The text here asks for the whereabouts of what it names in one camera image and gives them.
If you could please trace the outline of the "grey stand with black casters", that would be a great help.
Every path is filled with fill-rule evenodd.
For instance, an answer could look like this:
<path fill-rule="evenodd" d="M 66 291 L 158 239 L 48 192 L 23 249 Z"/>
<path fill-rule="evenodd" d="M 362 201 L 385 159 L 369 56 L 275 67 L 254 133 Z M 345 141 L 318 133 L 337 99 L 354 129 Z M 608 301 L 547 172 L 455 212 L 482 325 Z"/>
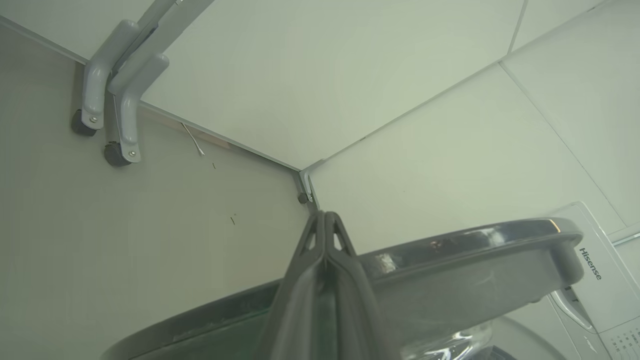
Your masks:
<path fill-rule="evenodd" d="M 105 125 L 110 100 L 118 139 L 108 142 L 103 157 L 112 167 L 140 162 L 137 112 L 148 88 L 169 68 L 165 54 L 176 39 L 215 0 L 153 0 L 137 21 L 121 20 L 87 62 L 82 102 L 70 128 L 92 137 Z"/>

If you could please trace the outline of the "small grey corner bracket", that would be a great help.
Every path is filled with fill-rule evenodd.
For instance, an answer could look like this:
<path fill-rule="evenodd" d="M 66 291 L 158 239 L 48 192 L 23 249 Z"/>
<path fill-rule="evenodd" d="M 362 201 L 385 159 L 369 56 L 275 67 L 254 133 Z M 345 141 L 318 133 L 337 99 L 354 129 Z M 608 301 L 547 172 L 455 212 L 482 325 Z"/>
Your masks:
<path fill-rule="evenodd" d="M 297 196 L 302 205 L 318 209 L 318 201 L 314 194 L 313 182 L 311 180 L 311 170 L 305 169 L 298 173 L 298 180 L 301 190 Z"/>

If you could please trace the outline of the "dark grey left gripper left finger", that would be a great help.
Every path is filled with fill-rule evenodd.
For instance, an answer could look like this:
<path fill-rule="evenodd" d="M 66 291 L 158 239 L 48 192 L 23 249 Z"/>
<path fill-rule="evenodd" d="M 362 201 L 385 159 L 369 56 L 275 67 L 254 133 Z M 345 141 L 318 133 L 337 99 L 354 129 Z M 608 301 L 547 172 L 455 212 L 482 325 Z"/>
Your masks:
<path fill-rule="evenodd" d="M 317 360 L 317 296 L 326 255 L 325 213 L 309 216 L 270 306 L 254 360 Z"/>

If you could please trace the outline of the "white front-load washing machine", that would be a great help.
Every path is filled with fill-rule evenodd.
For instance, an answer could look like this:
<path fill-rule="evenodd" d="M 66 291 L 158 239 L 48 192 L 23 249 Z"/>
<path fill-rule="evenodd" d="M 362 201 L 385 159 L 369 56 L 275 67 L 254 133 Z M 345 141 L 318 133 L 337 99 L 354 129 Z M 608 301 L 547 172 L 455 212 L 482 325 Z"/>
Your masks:
<path fill-rule="evenodd" d="M 584 276 L 496 319 L 491 360 L 640 360 L 640 285 L 585 203 L 554 217 L 582 231 Z"/>

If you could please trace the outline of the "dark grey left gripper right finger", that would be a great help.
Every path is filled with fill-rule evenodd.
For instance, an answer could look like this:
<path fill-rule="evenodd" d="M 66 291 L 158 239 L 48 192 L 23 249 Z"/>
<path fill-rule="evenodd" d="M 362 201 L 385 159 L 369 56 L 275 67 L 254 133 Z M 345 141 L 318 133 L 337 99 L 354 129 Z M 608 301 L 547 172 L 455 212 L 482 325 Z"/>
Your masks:
<path fill-rule="evenodd" d="M 370 281 L 336 212 L 325 214 L 325 235 L 335 278 L 338 360 L 400 360 Z"/>

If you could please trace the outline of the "dark grey round washer door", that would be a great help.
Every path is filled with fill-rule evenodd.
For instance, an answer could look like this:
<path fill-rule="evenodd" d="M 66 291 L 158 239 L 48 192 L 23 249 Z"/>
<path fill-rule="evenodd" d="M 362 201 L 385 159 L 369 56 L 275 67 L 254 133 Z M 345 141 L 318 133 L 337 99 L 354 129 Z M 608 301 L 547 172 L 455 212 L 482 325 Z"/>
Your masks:
<path fill-rule="evenodd" d="M 317 360 L 338 360 L 336 279 L 326 246 L 318 280 Z M 358 254 L 400 360 L 482 353 L 491 322 L 577 283 L 579 227 L 564 218 L 501 222 Z M 254 360 L 281 280 L 148 326 L 99 360 Z"/>

